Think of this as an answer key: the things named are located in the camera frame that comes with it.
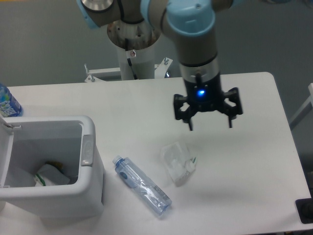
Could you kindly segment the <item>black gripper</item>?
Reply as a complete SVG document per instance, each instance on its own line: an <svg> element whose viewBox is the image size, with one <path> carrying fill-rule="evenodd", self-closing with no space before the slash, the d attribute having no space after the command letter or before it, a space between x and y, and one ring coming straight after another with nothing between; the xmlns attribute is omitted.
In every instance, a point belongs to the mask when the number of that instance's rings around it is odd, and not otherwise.
<svg viewBox="0 0 313 235"><path fill-rule="evenodd" d="M184 80L184 84L187 96L174 94L174 115L176 120L187 123L190 131L193 131L192 117L197 112L215 110L222 112L228 116L229 128L232 128L232 121L244 113L239 89L234 87L223 92L220 73L205 82L195 83Z"/></svg>

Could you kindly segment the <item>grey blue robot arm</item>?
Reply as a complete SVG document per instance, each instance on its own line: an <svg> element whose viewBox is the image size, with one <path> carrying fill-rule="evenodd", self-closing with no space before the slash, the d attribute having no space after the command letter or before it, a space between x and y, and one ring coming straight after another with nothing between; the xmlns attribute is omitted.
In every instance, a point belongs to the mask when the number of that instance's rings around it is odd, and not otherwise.
<svg viewBox="0 0 313 235"><path fill-rule="evenodd" d="M191 124L198 112L218 111L229 121L243 113L238 88L221 87L215 38L216 13L235 0L79 0L90 28L107 27L109 39L122 50L124 79L142 79L148 48L164 35L174 43L186 96L174 95L175 118Z"/></svg>

